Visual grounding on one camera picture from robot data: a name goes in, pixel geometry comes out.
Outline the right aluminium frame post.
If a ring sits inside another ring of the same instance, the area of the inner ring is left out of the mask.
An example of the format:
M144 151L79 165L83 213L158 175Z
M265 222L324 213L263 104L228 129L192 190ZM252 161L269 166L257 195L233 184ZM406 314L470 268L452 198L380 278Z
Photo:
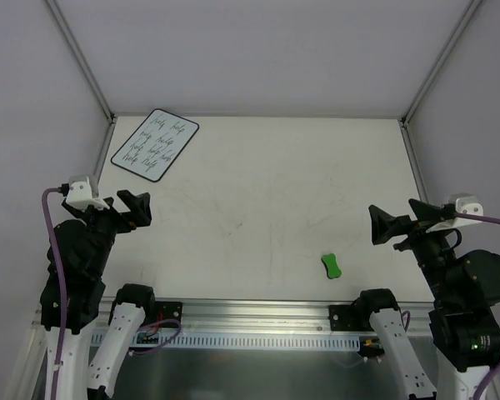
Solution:
M413 134L411 132L410 125L413 121L414 116L423 104L424 99L435 85L439 75L442 73L442 70L447 64L448 59L453 54L453 51L460 42L464 33L467 31L468 26L475 18L478 9L482 5L482 0L471 0L467 2L466 7L463 9L455 26L452 28L452 31L439 50L432 66L429 68L426 77L422 80L422 83L416 94L414 95L410 105L408 106L407 111L398 120L409 164L412 169L412 175L416 184L417 195L419 199L424 202L428 200L428 194L423 182L418 157L413 146Z

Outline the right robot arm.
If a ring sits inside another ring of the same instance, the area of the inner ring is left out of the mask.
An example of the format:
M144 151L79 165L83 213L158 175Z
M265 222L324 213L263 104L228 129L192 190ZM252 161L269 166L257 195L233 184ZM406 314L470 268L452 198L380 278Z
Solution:
M362 291L350 310L361 328L377 334L401 398L484 399L500 371L500 327L492 311L500 303L500 255L473 250L458 257L447 237L454 233L460 243L462 227L499 224L500 219L484 216L474 196L457 196L440 207L415 199L408 203L414 217L369 207L372 243L403 237L394 249L410 251L417 260L433 296L428 317L437 349L437 383L425 377L390 290Z

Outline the aluminium frame post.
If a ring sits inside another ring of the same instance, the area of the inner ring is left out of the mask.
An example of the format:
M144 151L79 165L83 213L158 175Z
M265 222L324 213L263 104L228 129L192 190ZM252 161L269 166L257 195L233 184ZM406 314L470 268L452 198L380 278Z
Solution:
M453 54L453 51L460 42L464 33L467 31L468 26L475 18L478 9L482 5L482 0L471 0L467 2L466 7L463 9L455 26L452 28L452 31L439 50L432 66L429 68L426 77L422 80L422 83L416 94L414 95L410 105L408 106L407 111L398 120L409 164L412 169L412 175L416 184L417 195L419 199L424 202L428 200L428 194L423 182L418 157L413 146L413 134L411 132L410 125L413 121L414 116L423 104L424 99L435 85L439 75L442 73L442 70L447 64L448 59Z
M73 30L70 28L68 20L66 19L58 1L43 0L42 3L49 12L50 18L53 20L53 23L55 24L59 34L61 35L68 51L71 53L72 58L77 65L77 68L82 74L83 80L87 84L106 122L106 127L102 136L102 142L97 152L97 158L94 164L93 171L94 175L97 178L100 178L103 171L103 165L107 158L109 144L113 136L116 119L115 113L109 106L108 100L103 94L103 90L101 89L98 80L95 78L93 70L91 69L89 62L85 57L83 50L81 49L81 46L79 45L78 40L73 33Z

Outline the left aluminium frame post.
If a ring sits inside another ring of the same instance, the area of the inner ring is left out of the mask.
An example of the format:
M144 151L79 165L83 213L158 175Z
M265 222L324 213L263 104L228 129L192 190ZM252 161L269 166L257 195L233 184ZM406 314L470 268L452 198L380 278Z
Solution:
M72 58L77 65L77 68L82 74L83 80L87 84L106 122L106 127L102 136L102 142L97 152L97 158L94 164L93 171L94 175L97 178L100 178L103 171L103 165L107 158L109 144L113 136L116 119L115 113L109 106L108 100L103 94L103 90L101 89L98 80L95 78L93 70L91 69L89 62L85 57L83 50L81 49L81 46L79 45L78 40L73 33L73 30L70 28L68 20L66 19L58 1L43 0L42 3L49 12L50 18L53 20L53 23L55 24L59 34L61 35L68 51L71 53Z

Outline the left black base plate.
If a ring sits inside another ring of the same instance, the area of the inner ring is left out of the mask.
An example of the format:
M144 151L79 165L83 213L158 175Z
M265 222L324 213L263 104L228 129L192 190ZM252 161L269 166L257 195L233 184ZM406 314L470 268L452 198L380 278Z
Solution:
M156 301L155 302L155 322L160 322L155 330L162 328L177 328L182 321L183 303L176 301Z

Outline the small black-framed whiteboard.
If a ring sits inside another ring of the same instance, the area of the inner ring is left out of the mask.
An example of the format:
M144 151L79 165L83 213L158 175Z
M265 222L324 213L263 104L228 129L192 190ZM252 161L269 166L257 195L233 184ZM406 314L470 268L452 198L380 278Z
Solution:
M113 154L111 164L156 183L199 128L196 122L156 108Z

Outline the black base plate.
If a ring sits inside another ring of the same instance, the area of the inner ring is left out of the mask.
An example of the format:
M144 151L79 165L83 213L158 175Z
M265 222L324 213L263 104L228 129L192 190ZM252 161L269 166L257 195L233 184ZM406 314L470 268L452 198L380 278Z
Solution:
M183 303L176 301L156 301L155 302L155 322L160 322L155 330L162 328L177 328L182 321Z
M328 320L331 332L361 332L363 323L354 306L333 304L328 308Z

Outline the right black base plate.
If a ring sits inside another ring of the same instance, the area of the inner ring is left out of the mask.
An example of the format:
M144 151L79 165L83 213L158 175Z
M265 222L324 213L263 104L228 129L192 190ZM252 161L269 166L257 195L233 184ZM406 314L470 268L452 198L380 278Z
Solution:
M331 332L361 332L363 323L354 306L333 304L328 308L328 320Z

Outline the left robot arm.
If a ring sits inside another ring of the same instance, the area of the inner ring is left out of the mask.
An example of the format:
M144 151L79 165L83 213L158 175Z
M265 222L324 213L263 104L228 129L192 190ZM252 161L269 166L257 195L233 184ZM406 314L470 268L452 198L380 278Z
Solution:
M62 206L72 218L54 225L48 196L59 193ZM110 399L132 338L140 326L157 316L152 287L127 283L112 304L109 328L96 355L89 355L90 340L97 325L105 291L102 280L115 238L150 225L149 193L134 195L120 190L117 196L126 212L113 207L88 205L83 211L67 203L73 189L68 184L49 188L42 195L50 248L49 276L42 290L41 324L47 341L47 399Z

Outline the green whiteboard eraser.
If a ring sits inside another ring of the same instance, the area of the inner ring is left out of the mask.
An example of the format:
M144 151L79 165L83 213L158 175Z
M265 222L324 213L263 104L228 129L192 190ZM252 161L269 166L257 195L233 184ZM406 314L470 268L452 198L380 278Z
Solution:
M322 255L321 262L325 268L328 279L337 279L342 276L343 272L338 265L338 259L334 253Z

